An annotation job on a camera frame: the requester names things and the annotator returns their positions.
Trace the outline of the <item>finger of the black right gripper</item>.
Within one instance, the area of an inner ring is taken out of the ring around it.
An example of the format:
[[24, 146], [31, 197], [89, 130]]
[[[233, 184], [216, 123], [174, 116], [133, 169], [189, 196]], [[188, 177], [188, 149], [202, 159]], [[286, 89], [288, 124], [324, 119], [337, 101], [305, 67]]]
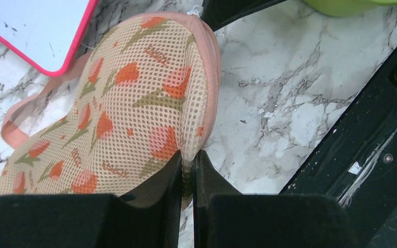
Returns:
[[203, 0], [201, 19], [213, 31], [285, 0]]

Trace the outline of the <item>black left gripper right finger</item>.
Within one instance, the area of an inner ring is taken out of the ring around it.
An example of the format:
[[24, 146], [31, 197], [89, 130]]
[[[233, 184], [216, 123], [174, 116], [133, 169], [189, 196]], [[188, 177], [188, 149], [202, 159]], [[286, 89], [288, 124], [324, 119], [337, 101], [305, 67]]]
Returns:
[[359, 247], [338, 203], [322, 195], [249, 195], [200, 151], [193, 161], [195, 247]]

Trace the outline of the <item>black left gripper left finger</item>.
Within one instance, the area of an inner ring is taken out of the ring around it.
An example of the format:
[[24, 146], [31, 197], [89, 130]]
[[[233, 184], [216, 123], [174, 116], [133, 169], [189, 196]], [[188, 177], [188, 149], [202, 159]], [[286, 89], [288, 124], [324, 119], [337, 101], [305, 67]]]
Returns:
[[0, 247], [177, 247], [181, 156], [122, 196], [0, 196]]

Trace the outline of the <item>white zipper pull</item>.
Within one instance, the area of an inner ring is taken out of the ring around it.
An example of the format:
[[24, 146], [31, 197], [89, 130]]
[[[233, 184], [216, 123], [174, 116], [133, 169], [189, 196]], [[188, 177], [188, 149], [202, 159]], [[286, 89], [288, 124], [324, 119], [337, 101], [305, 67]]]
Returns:
[[191, 10], [187, 11], [187, 15], [197, 16], [198, 18], [201, 18], [203, 9], [204, 9], [203, 6], [194, 5]]

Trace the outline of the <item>floral mesh laundry bag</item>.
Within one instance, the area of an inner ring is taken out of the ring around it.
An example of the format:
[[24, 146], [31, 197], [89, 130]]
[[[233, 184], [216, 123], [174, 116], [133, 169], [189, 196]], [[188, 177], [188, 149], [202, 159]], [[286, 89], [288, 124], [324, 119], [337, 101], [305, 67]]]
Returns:
[[75, 78], [68, 114], [33, 136], [21, 124], [37, 96], [8, 110], [1, 135], [14, 152], [0, 195], [122, 195], [177, 151], [189, 195], [192, 162], [217, 111], [221, 59], [212, 29], [193, 14], [138, 14], [113, 27], [43, 92]]

